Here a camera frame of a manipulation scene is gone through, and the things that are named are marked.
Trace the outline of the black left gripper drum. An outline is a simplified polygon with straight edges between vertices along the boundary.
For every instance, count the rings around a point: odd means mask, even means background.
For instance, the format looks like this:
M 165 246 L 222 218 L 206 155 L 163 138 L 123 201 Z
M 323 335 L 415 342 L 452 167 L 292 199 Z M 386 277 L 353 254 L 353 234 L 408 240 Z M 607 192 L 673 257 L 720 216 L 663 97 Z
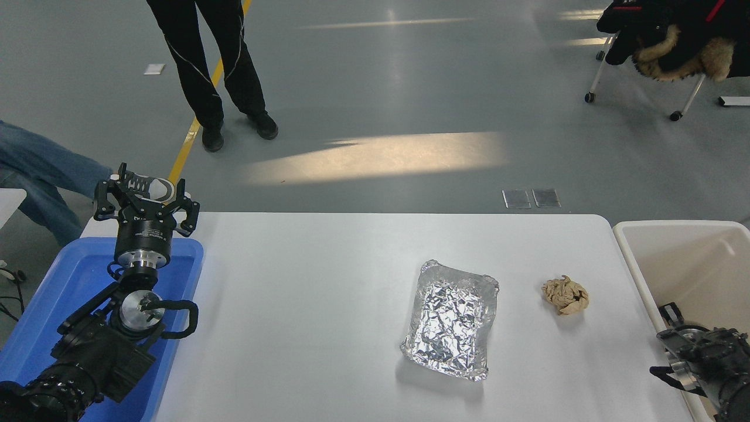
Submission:
M 137 250 L 148 250 L 159 254 L 170 254 L 172 232 L 176 228 L 173 216 L 158 216 L 155 209 L 146 208 L 145 216 L 137 214 L 133 207 L 124 207 L 118 212 L 118 234 L 116 254 Z

